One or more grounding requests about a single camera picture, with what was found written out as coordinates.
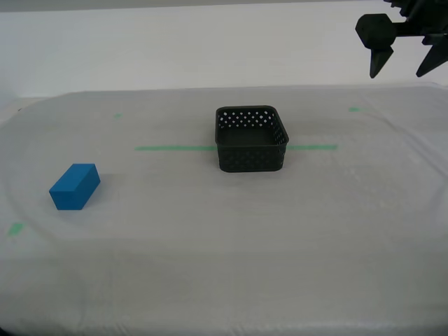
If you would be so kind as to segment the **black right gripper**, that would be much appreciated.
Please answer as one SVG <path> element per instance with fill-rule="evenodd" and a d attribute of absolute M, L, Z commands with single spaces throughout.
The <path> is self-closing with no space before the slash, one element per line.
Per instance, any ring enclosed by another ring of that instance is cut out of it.
<path fill-rule="evenodd" d="M 416 72 L 422 77 L 447 62 L 447 1 L 387 1 L 399 8 L 404 22 L 392 22 L 386 14 L 365 14 L 356 24 L 356 33 L 370 50 L 370 77 L 382 70 L 393 54 L 396 37 L 425 36 L 422 44 L 431 46 Z"/>

